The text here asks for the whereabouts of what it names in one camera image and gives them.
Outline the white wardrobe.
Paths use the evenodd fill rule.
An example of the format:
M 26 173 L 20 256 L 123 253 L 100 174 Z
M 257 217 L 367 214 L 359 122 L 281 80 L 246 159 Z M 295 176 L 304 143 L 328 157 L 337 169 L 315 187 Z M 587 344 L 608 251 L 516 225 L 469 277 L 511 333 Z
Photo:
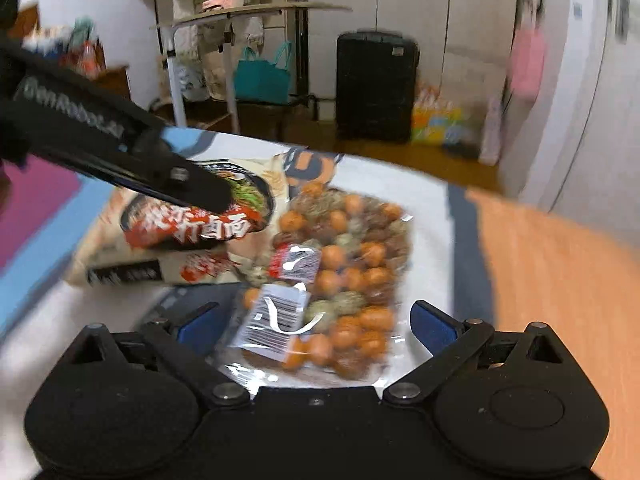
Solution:
M 502 95 L 511 50 L 516 0 L 311 0 L 336 12 L 308 18 L 309 84 L 319 116 L 335 116 L 336 40 L 368 28 L 400 32 L 420 48 L 418 79 L 457 104 Z

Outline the pink storage box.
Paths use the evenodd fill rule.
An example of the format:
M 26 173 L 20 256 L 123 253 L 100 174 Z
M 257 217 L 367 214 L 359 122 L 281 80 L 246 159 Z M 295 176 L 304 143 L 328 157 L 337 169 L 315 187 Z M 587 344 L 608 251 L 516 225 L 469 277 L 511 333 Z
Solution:
M 1 269 L 81 187 L 73 171 L 34 156 L 29 156 L 24 169 L 8 165 L 4 171 L 11 186 L 1 211 Z

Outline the white door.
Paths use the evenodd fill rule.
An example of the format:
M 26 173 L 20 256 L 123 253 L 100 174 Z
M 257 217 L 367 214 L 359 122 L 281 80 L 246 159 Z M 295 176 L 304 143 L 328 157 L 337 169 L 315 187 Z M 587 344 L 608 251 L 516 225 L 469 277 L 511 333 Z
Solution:
M 506 196 L 639 245 L 639 0 L 520 0 L 546 40 L 535 102 L 512 98 Z

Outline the pink bag on hook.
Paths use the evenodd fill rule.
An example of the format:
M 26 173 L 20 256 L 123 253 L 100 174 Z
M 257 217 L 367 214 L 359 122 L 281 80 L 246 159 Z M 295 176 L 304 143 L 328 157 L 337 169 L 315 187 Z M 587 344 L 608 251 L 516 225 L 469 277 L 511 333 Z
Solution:
M 537 99 L 546 55 L 546 40 L 537 15 L 533 0 L 526 0 L 525 12 L 514 34 L 508 71 L 511 92 L 529 101 Z

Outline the pink item on table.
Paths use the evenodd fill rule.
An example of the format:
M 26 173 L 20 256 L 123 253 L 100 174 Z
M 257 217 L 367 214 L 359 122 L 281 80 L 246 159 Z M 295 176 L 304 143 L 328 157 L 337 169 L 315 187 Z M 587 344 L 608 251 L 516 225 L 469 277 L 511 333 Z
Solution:
M 244 6 L 244 0 L 203 0 L 202 11 L 220 11 Z

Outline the teal tote bag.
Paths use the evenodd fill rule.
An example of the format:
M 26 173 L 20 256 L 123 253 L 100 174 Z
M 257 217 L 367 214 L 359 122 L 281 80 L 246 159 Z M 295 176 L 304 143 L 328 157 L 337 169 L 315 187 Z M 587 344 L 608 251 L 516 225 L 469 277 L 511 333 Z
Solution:
M 286 104 L 291 85 L 292 47 L 291 41 L 285 41 L 272 61 L 261 58 L 251 47 L 244 47 L 233 78 L 235 96 L 243 101 Z

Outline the beige instant noodle packet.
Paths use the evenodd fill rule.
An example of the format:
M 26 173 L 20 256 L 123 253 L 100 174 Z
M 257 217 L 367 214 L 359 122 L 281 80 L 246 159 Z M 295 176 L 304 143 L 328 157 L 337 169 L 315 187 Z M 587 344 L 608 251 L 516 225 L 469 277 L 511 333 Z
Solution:
M 266 258 L 290 196 L 284 156 L 198 164 L 228 183 L 226 211 L 116 188 L 79 242 L 64 280 L 74 286 L 236 283 Z

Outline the quail egg bag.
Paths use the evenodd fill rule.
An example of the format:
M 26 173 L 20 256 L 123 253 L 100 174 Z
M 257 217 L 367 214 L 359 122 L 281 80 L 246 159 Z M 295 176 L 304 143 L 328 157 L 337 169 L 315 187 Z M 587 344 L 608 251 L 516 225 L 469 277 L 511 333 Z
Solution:
M 243 272 L 218 370 L 251 393 L 379 385 L 396 354 L 411 221 L 373 196 L 302 186 Z

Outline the black suitcase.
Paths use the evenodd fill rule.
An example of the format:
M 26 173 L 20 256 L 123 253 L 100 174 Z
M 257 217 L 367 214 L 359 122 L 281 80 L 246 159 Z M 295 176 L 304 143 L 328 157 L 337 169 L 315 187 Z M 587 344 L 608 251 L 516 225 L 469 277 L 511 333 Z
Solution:
M 358 29 L 338 36 L 337 137 L 408 142 L 419 61 L 416 40 L 399 32 Z

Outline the colourful gift box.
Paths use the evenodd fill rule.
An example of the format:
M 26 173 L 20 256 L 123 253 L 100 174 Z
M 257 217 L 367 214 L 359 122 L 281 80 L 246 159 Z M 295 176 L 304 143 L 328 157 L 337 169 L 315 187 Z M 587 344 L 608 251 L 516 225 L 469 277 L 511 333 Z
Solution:
M 431 146 L 477 146 L 478 129 L 469 105 L 444 99 L 437 88 L 416 90 L 411 114 L 410 141 Z

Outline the wooden nightstand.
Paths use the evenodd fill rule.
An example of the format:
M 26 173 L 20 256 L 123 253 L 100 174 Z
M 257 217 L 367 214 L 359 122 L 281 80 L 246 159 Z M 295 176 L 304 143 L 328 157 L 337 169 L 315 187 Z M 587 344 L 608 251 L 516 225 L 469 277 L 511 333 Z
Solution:
M 107 66 L 103 44 L 91 18 L 78 18 L 73 26 L 42 27 L 35 3 L 18 12 L 11 35 L 21 40 L 27 50 L 93 80 L 116 96 L 131 99 L 128 65 Z

